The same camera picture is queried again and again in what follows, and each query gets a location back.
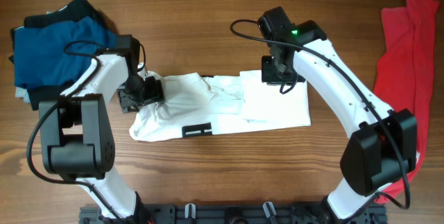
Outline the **white t-shirt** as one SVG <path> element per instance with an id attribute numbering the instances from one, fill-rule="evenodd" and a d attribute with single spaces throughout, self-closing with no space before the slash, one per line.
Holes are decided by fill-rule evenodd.
<path id="1" fill-rule="evenodd" d="M 161 77 L 164 100 L 142 107 L 130 127 L 137 141 L 165 141 L 310 126 L 307 83 L 288 93 L 261 81 L 259 70 L 238 76 L 198 73 Z"/>

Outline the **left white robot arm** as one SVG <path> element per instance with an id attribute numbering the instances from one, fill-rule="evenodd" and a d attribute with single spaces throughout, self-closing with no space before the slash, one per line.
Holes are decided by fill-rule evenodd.
<path id="1" fill-rule="evenodd" d="M 35 136 L 41 136 L 44 168 L 59 178 L 39 173 L 30 153 L 28 165 L 45 181 L 86 190 L 97 206 L 82 208 L 80 223 L 154 223 L 154 215 L 114 166 L 107 106 L 114 95 L 124 113 L 162 102 L 162 83 L 153 76 L 142 77 L 144 66 L 139 59 L 146 54 L 132 35 L 118 36 L 114 48 L 97 47 L 89 55 L 91 66 L 77 82 L 57 98 L 40 103 L 40 120 L 28 141 L 31 147 Z"/>

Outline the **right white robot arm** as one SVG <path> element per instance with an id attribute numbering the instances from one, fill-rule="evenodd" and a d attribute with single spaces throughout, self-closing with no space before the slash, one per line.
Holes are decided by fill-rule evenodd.
<path id="1" fill-rule="evenodd" d="M 310 83 L 338 117 L 349 139 L 340 160 L 343 178 L 320 202 L 291 206 L 293 223 L 380 223 L 384 207 L 374 202 L 402 183 L 411 204 L 408 174 L 416 168 L 417 121 L 374 95 L 340 59 L 326 33 L 314 22 L 296 25 L 283 17 L 262 16 L 257 25 L 267 43 L 274 83 Z"/>

